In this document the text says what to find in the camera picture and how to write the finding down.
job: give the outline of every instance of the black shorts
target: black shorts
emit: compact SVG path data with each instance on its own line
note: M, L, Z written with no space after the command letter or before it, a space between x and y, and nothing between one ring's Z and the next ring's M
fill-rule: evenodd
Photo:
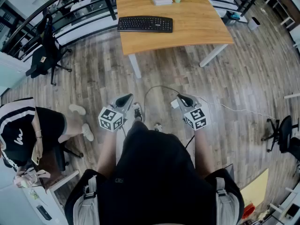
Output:
M59 145L58 138L66 128L66 118L60 113L47 108L36 107L39 123L43 135L44 151L52 150Z

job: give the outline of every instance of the buckle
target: buckle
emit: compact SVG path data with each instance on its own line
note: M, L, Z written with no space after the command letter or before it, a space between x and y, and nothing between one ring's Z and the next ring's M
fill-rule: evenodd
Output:
M84 200L87 200L87 199L95 198L96 195L97 195L97 192L86 193L86 194L83 196L83 199L84 199Z

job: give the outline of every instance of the white cable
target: white cable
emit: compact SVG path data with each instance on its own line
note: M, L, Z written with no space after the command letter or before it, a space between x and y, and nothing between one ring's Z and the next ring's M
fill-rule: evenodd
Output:
M259 112L253 112L253 111L250 111L250 110L247 110L247 109L234 110L234 109L231 109L230 107L226 107L224 104L221 104L221 103L210 103L210 102L206 101L204 98L202 98L202 97L200 97L200 96L196 96L196 95L193 95L193 96L202 99L204 102L206 102L206 103L208 103L208 104L212 104L212 105L221 105L221 106L223 106L223 107L225 107L225 108L228 108L229 110L234 111L234 112L247 111L247 112L254 113L254 114L258 114L258 115L261 115L261 116L270 117L270 118L276 120L275 118L273 118L273 117L271 117L270 115L267 115L267 114L261 114L261 113L259 113Z

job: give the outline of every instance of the white shoe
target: white shoe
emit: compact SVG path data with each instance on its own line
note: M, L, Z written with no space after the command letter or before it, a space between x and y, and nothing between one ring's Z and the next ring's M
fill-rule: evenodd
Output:
M86 114L86 111L85 111L84 107L81 107L81 106L76 105L76 104L70 104L69 109L72 112L77 111L82 116L84 116Z
M162 132L163 131L163 126L158 122L154 125L154 130L158 131L158 132Z
M140 118L141 122L144 122L144 117L143 117L141 105L139 103L134 103L132 108L133 108L133 111L134 111L135 119Z
M85 136L90 142L94 140L94 135L90 130L90 127L87 123L83 124L82 126L82 134Z

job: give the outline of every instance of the office chair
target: office chair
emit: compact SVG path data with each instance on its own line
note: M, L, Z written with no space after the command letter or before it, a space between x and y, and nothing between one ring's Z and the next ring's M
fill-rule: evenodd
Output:
M65 141L65 142L61 143L60 145L55 146L53 148L54 154L55 154L55 159L56 159L57 165L61 172L65 171L66 166L69 165L69 163L68 162L66 163L66 161L65 161L64 152L66 152L69 155L74 156L76 158L83 158L82 152L80 152L79 154L72 152L71 150L69 150L65 147L66 143L67 143L67 141Z
M290 152L298 160L300 160L300 140L296 137L292 137L293 128L300 129L300 118L298 118L298 124L292 124L291 116L287 116L283 119L279 126L279 120L276 120L274 125L271 119L267 119L267 122L270 122L273 128L273 134L267 138L262 138L262 141L269 140L273 138L271 149L267 149L267 152L273 150L274 144L278 142L279 149L281 153Z
M47 71L51 69L51 85L56 86L56 83L53 82L53 76L54 71L57 71L57 67L72 72L72 69L57 64L65 53L70 53L72 50L66 49L64 52L61 51L61 45L53 37L51 15L46 14L39 23L37 36L34 40L42 44L42 46L33 52L31 68L26 72L26 76L30 75L31 78L35 78L40 74L46 75Z

